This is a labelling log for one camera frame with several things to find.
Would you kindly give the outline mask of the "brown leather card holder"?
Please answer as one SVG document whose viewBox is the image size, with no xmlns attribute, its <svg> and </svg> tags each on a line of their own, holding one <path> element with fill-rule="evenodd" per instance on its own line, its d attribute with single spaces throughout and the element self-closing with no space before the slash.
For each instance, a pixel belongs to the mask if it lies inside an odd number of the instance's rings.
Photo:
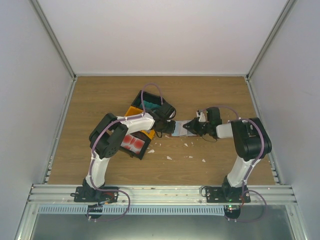
<svg viewBox="0 0 320 240">
<path fill-rule="evenodd" d="M 189 123 L 191 120 L 180 120 L 175 122 L 175 127 L 173 133 L 171 134 L 172 137 L 193 137 L 196 134 L 191 133 L 187 129 L 183 127 L 184 124 Z"/>
</svg>

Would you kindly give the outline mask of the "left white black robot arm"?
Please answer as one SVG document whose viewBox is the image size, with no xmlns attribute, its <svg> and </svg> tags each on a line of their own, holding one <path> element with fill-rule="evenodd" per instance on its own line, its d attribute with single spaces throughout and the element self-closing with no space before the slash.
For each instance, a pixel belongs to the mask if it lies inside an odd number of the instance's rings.
<svg viewBox="0 0 320 240">
<path fill-rule="evenodd" d="M 79 198 L 91 202 L 102 199 L 109 161 L 119 151 L 127 135 L 148 130 L 171 134 L 175 126 L 174 120 L 161 118 L 154 112 L 123 117 L 112 113 L 105 115 L 89 136 L 91 161 L 82 190 L 78 191 Z"/>
</svg>

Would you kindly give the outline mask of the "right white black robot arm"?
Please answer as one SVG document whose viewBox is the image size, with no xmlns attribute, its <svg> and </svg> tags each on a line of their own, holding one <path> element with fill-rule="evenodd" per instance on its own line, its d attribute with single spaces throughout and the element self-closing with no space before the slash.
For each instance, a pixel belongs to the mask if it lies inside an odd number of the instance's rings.
<svg viewBox="0 0 320 240">
<path fill-rule="evenodd" d="M 221 119 L 201 122 L 196 117 L 182 126 L 194 135 L 209 135 L 214 139 L 231 138 L 237 157 L 232 170 L 221 187 L 207 187 L 207 200 L 223 199 L 228 203 L 240 201 L 254 167 L 272 150 L 272 142 L 258 117 L 222 123 Z"/>
</svg>

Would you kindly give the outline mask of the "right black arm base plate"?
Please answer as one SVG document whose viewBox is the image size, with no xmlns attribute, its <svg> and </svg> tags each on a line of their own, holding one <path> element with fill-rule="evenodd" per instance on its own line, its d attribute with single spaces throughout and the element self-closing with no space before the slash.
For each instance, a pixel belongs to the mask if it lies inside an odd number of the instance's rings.
<svg viewBox="0 0 320 240">
<path fill-rule="evenodd" d="M 241 187 L 222 187 L 205 185 L 199 193 L 207 203 L 250 203 L 250 195 L 243 195 Z"/>
</svg>

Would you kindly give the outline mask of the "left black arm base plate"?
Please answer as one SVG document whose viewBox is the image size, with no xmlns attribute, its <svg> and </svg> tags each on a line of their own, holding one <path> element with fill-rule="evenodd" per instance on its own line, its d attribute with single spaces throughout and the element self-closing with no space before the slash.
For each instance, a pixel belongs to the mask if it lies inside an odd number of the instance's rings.
<svg viewBox="0 0 320 240">
<path fill-rule="evenodd" d="M 118 201 L 118 187 L 102 187 L 103 190 L 100 191 L 90 186 L 78 186 L 75 192 L 71 193 L 70 196 L 73 197 L 76 203 L 116 203 Z"/>
</svg>

